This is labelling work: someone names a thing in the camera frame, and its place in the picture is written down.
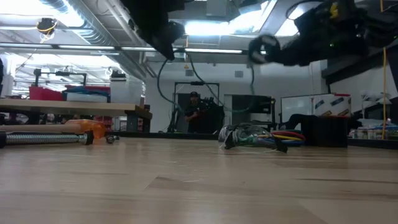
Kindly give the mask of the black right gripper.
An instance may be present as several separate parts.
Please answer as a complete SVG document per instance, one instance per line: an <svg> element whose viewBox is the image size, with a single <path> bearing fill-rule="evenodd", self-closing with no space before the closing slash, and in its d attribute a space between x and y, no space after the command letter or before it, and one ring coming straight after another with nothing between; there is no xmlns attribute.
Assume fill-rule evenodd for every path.
<svg viewBox="0 0 398 224"><path fill-rule="evenodd" d="M287 45L287 52L277 52L273 61L285 66L308 65L310 62L332 58L331 17L334 6L317 6L294 20L299 35L276 37L280 48Z"/></svg>

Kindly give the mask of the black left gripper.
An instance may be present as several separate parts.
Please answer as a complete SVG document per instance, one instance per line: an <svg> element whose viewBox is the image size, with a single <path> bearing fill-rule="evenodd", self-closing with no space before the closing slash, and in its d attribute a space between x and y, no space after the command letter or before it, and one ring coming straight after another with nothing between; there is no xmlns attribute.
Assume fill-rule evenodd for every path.
<svg viewBox="0 0 398 224"><path fill-rule="evenodd" d="M185 26L175 21L155 26L133 20L137 35L163 55L167 60L174 60L174 42L185 34Z"/></svg>

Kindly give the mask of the long ceiling light bar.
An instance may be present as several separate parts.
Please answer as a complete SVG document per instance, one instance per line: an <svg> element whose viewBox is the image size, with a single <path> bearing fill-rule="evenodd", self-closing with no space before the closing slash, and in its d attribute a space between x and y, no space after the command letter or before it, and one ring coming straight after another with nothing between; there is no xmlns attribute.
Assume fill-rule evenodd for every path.
<svg viewBox="0 0 398 224"><path fill-rule="evenodd" d="M121 46L102 46L102 45L61 45L61 44L29 44L0 42L2 48L21 48L21 49L57 49L57 50L97 50L97 51L132 51L132 52L156 52L153 47L121 47ZM233 49L200 49L200 48L173 48L173 52L178 53L201 53L201 54L231 54L247 55L247 50Z"/></svg>

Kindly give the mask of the whiteboard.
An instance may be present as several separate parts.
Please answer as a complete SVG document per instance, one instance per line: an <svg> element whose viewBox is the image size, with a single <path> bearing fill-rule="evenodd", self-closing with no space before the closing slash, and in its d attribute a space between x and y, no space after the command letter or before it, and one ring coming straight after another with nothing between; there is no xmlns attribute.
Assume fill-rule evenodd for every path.
<svg viewBox="0 0 398 224"><path fill-rule="evenodd" d="M293 114L313 114L313 96L290 96L280 99L280 122L285 123Z"/></svg>

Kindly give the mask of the white plastic container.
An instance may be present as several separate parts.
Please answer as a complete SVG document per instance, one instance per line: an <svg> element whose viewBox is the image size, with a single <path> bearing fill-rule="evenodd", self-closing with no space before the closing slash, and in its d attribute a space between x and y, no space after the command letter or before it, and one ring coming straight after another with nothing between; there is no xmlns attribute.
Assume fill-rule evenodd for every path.
<svg viewBox="0 0 398 224"><path fill-rule="evenodd" d="M143 82L136 78L112 78L109 84L112 103L140 105Z"/></svg>

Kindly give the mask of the black cabinet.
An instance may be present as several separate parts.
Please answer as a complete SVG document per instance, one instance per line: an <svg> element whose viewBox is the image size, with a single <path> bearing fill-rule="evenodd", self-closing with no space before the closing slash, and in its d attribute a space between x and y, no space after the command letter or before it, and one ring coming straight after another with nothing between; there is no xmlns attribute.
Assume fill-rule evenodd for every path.
<svg viewBox="0 0 398 224"><path fill-rule="evenodd" d="M271 96L232 95L231 124L250 123L266 128L276 129L275 99Z"/></svg>

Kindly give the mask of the person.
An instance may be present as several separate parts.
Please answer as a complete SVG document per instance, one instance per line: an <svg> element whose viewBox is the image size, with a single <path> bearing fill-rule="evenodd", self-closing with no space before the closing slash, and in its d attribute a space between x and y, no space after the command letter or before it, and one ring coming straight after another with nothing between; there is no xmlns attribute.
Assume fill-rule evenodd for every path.
<svg viewBox="0 0 398 224"><path fill-rule="evenodd" d="M188 133L191 134L206 134L203 130L203 119L201 110L203 109L203 103L201 98L196 91L190 93L190 102L185 109L185 121L188 123Z"/></svg>

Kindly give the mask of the white tub with red rim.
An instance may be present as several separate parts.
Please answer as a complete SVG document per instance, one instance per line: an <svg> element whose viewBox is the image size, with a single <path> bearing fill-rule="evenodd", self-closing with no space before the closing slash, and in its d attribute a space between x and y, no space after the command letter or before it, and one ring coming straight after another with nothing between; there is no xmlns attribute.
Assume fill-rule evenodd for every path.
<svg viewBox="0 0 398 224"><path fill-rule="evenodd" d="M313 97L315 116L351 116L351 95L330 93Z"/></svg>

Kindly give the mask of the black slanted beam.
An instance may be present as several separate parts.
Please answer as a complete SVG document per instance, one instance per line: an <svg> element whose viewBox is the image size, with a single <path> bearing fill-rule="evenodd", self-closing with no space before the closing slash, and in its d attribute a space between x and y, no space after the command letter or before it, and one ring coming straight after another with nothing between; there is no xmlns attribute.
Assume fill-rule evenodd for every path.
<svg viewBox="0 0 398 224"><path fill-rule="evenodd" d="M392 68L394 78L398 77L398 39L386 47L387 65ZM345 56L333 59L332 64L322 70L322 77L326 84L342 81L372 68L379 68L384 65L383 49L372 49L365 57Z"/></svg>

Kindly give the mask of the wooden workbench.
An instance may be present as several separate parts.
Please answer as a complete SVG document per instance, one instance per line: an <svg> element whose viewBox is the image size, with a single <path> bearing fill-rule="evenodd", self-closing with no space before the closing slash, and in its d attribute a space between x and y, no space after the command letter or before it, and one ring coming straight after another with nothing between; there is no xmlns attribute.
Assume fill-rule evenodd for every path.
<svg viewBox="0 0 398 224"><path fill-rule="evenodd" d="M0 109L26 111L37 114L71 114L93 116L126 116L127 132L137 132L138 119L143 120L142 131L150 132L152 113L135 104L125 103L93 103L79 101L46 101L46 100L15 100L0 99Z"/></svg>

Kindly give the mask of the white box with blue lid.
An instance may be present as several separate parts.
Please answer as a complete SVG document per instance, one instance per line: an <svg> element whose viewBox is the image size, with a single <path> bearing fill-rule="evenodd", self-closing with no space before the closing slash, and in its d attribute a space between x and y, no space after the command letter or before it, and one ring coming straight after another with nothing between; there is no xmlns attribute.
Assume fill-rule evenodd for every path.
<svg viewBox="0 0 398 224"><path fill-rule="evenodd" d="M88 86L73 86L62 91L65 101L79 101L91 103L109 103L110 94L107 91L93 90Z"/></svg>

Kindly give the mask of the white angular lamp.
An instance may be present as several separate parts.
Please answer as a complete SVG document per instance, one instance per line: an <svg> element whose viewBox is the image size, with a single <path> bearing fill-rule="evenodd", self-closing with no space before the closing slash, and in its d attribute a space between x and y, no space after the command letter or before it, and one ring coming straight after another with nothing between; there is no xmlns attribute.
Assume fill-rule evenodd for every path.
<svg viewBox="0 0 398 224"><path fill-rule="evenodd" d="M382 105L386 102L387 105L391 104L390 94L377 91L361 90L361 105L366 108L372 105Z"/></svg>

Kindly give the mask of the orange translucent plastic piece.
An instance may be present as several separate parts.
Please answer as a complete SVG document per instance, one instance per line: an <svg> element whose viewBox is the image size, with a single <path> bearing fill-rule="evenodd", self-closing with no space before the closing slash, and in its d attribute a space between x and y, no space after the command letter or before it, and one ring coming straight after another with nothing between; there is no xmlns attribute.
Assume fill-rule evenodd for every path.
<svg viewBox="0 0 398 224"><path fill-rule="evenodd" d="M73 124L79 125L81 133L92 131L95 139L101 139L105 136L106 127L100 121L89 120L89 119L78 119L78 120L71 120L71 122Z"/></svg>

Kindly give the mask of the row of small boxes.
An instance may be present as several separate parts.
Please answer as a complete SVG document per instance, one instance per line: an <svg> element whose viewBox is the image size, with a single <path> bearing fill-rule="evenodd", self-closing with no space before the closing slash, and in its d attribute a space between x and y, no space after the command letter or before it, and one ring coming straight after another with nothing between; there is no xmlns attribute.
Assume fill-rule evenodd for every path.
<svg viewBox="0 0 398 224"><path fill-rule="evenodd" d="M348 137L353 139L398 141L398 126L386 126L385 129L383 129L383 126L359 127L358 129L352 129Z"/></svg>

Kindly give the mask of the red plastic bin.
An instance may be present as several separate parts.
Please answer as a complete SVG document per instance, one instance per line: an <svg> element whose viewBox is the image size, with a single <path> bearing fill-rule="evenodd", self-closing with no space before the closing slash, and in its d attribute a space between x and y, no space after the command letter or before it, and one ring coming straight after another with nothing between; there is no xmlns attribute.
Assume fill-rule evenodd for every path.
<svg viewBox="0 0 398 224"><path fill-rule="evenodd" d="M29 87L29 98L31 100L42 101L63 101L63 95L61 92L39 86Z"/></svg>

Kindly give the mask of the light wooden rod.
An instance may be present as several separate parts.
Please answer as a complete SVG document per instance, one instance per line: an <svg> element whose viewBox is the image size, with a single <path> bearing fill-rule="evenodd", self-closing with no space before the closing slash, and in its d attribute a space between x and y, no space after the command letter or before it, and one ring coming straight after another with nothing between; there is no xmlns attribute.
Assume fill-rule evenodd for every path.
<svg viewBox="0 0 398 224"><path fill-rule="evenodd" d="M79 124L33 124L33 125L4 125L0 131L5 132L33 132L33 133L84 133Z"/></svg>

